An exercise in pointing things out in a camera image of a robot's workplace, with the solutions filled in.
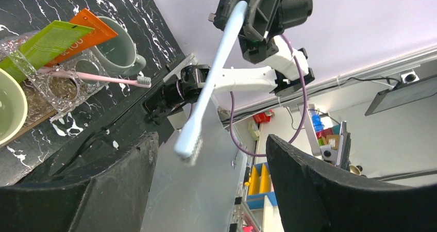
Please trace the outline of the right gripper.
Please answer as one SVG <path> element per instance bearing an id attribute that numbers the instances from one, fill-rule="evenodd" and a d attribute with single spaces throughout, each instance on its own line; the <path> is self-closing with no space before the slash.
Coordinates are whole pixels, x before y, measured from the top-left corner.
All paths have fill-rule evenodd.
<path id="1" fill-rule="evenodd" d="M 224 30 L 232 9 L 240 1 L 247 2 L 248 8 L 238 41 L 243 58 L 253 64 L 278 53 L 274 37 L 303 24 L 313 11 L 313 0 L 220 0 L 209 21 Z"/>

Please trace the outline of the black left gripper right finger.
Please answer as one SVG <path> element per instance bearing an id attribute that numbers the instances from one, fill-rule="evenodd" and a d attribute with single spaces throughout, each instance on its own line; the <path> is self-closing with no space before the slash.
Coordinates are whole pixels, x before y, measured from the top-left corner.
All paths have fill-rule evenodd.
<path id="1" fill-rule="evenodd" d="M 272 134 L 266 157 L 284 231 L 436 231 L 436 185 L 362 177 Z"/>

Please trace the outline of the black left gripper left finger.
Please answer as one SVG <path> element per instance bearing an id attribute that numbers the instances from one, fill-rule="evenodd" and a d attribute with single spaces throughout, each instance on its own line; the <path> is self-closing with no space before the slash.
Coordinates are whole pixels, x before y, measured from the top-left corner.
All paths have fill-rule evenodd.
<path id="1" fill-rule="evenodd" d="M 1 187 L 1 231 L 140 231 L 159 136 L 92 143 L 66 170 Z"/>

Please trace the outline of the oval wooden tray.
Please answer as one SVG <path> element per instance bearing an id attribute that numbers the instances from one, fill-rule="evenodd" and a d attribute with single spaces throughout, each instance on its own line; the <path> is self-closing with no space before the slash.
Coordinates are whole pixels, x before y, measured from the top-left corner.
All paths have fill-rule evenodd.
<path id="1" fill-rule="evenodd" d="M 42 93 L 31 82 L 24 81 L 20 85 L 27 100 L 27 118 L 18 133 L 15 134 L 9 141 L 2 144 L 2 146 L 12 142 L 44 120 L 56 114 L 56 110 L 53 108 L 53 106 L 44 98 Z"/>

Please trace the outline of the clear plastic holder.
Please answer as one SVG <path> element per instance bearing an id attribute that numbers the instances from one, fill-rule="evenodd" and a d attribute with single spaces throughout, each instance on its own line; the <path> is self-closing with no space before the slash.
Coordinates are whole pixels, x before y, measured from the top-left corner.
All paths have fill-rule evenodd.
<path id="1" fill-rule="evenodd" d="M 18 52 L 19 47 L 34 35 L 34 32 L 29 32 L 1 40 L 1 60 L 10 62 L 7 72 L 13 77 L 24 76 L 25 85 L 33 89 L 25 91 L 31 106 L 27 125 L 43 118 L 43 111 L 52 115 L 51 122 L 61 119 L 107 85 L 105 81 L 81 79 L 79 73 L 91 72 L 98 77 L 108 76 L 89 49 L 52 69 L 36 70 Z"/>

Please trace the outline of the light green ceramic mug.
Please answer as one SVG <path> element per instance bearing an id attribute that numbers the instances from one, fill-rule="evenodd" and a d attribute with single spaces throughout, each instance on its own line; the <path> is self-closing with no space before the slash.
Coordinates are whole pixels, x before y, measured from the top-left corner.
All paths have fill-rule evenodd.
<path id="1" fill-rule="evenodd" d="M 21 130 L 27 113 L 28 103 L 23 89 L 1 69 L 1 146 Z"/>

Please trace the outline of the grey ceramic mug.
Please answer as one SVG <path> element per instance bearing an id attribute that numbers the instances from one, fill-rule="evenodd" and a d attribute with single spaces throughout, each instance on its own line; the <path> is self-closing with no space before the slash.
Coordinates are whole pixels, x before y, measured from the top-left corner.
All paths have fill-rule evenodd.
<path id="1" fill-rule="evenodd" d="M 117 33 L 115 38 L 91 47 L 91 51 L 100 61 L 110 77 L 137 75 L 146 65 L 146 59 L 137 54 L 137 49 L 131 36 L 122 26 L 106 16 L 98 17 Z"/>

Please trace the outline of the orange toothpaste tube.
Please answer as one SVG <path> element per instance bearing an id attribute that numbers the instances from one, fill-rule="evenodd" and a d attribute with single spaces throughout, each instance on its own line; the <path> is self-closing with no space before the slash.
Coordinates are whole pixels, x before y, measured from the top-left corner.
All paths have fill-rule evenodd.
<path id="1" fill-rule="evenodd" d="M 94 15 L 88 8 L 79 11 L 70 20 L 70 23 L 91 27 L 93 30 L 73 43 L 56 58 L 45 64 L 45 67 L 53 67 L 54 65 L 57 65 L 88 48 L 104 43 L 118 36 L 118 33 Z"/>

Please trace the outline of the green toothpaste tube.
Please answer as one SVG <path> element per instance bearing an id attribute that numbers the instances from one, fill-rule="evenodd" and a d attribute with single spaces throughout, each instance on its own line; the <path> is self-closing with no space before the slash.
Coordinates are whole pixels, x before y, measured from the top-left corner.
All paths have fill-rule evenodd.
<path id="1" fill-rule="evenodd" d="M 40 31 L 7 37 L 1 40 L 1 69 L 20 83 L 27 78 L 23 70 L 40 69 L 92 30 L 55 20 Z"/>

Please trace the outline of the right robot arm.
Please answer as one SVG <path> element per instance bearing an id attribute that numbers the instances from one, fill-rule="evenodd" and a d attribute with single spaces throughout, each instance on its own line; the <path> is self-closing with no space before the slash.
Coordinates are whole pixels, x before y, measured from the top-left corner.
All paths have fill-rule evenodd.
<path id="1" fill-rule="evenodd" d="M 290 95 L 314 81 L 304 48 L 289 48 L 281 34 L 303 24 L 313 0 L 219 0 L 210 21 L 223 31 L 214 64 L 181 68 L 146 99 L 149 119 L 159 124 L 186 104 L 200 107 L 202 97 L 230 91 Z"/>

